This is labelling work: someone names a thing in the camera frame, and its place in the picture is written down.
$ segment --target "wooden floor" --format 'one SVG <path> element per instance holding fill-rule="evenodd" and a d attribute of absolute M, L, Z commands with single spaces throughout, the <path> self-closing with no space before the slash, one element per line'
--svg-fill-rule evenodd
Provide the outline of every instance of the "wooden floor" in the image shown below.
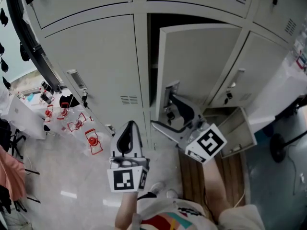
<path fill-rule="evenodd" d="M 204 201 L 204 175 L 202 164 L 188 157 L 182 151 L 179 151 L 179 159 L 183 198 L 202 205 L 207 216 L 209 216 L 210 214 Z M 215 156 L 215 161 L 225 184 L 227 200 L 231 206 L 235 206 L 244 193 L 244 177 L 240 155 L 235 154 L 231 157 L 221 159 L 218 154 Z M 238 206 L 244 205 L 245 198 L 243 197 Z"/>

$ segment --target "white t-shirt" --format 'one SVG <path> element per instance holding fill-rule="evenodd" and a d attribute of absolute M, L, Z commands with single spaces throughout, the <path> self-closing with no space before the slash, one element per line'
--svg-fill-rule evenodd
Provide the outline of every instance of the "white t-shirt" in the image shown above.
<path fill-rule="evenodd" d="M 134 214 L 129 230 L 264 230 L 256 206 L 227 209 L 214 225 L 205 216 L 203 208 L 182 199 L 145 198 L 139 201 L 143 210 Z"/>

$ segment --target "shoe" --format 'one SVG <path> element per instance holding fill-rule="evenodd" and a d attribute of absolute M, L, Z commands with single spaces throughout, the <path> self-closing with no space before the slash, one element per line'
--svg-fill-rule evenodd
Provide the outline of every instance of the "shoe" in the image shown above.
<path fill-rule="evenodd" d="M 170 189 L 166 192 L 166 197 L 167 198 L 178 198 L 178 194 L 176 193 L 175 190 Z"/>
<path fill-rule="evenodd" d="M 149 192 L 158 195 L 164 189 L 165 189 L 165 184 L 163 182 L 157 182 L 157 183 L 152 185 Z"/>

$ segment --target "person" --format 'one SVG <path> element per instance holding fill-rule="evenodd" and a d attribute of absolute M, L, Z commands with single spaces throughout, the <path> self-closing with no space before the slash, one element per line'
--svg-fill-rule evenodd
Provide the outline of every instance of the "person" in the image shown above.
<path fill-rule="evenodd" d="M 218 226 L 206 218 L 201 205 L 177 198 L 174 190 L 166 198 L 157 199 L 164 189 L 161 182 L 149 193 L 124 193 L 116 220 L 116 230 L 264 230 L 259 212 L 254 205 L 232 208 L 214 159 L 203 165 L 207 206 Z M 148 206 L 137 213 L 137 201 L 148 201 Z"/>

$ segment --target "open locker door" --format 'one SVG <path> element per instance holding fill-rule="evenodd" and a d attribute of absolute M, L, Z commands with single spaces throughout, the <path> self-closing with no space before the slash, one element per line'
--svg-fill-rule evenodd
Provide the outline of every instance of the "open locker door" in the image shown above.
<path fill-rule="evenodd" d="M 199 107 L 216 87 L 233 52 L 241 28 L 229 24 L 189 24 L 160 28 L 156 120 L 165 117 L 165 90 L 173 83 L 177 94 Z"/>
<path fill-rule="evenodd" d="M 222 158 L 257 145 L 255 135 L 242 107 L 238 107 L 218 128 L 227 140 L 227 144 L 221 150 Z"/>

